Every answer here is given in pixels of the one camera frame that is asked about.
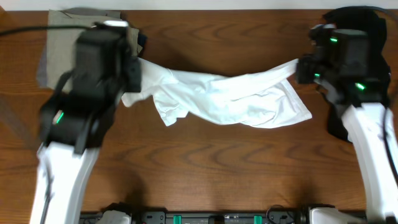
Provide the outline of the white printed t-shirt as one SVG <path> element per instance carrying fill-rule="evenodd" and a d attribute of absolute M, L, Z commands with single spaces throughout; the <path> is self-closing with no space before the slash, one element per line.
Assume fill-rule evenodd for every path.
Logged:
<path fill-rule="evenodd" d="M 171 70 L 142 59 L 142 90 L 122 96 L 126 107 L 152 97 L 166 126 L 191 113 L 218 125 L 273 129 L 312 118 L 288 77 L 297 60 L 265 72 L 224 77 Z"/>

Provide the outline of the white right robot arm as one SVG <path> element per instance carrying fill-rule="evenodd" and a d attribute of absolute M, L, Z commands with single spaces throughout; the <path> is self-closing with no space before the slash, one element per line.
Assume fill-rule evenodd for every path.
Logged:
<path fill-rule="evenodd" d="M 353 143 L 366 193 L 366 218 L 332 208 L 313 208 L 310 223 L 397 223 L 397 139 L 381 78 L 372 77 L 359 56 L 304 55 L 296 69 L 299 84 L 316 83 Z"/>

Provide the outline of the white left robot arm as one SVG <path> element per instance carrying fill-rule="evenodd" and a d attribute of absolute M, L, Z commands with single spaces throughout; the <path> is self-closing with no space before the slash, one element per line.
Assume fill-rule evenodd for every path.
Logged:
<path fill-rule="evenodd" d="M 31 223 L 78 223 L 91 171 L 124 93 L 141 91 L 141 63 L 130 56 L 118 71 L 76 63 L 40 109 L 39 164 Z"/>

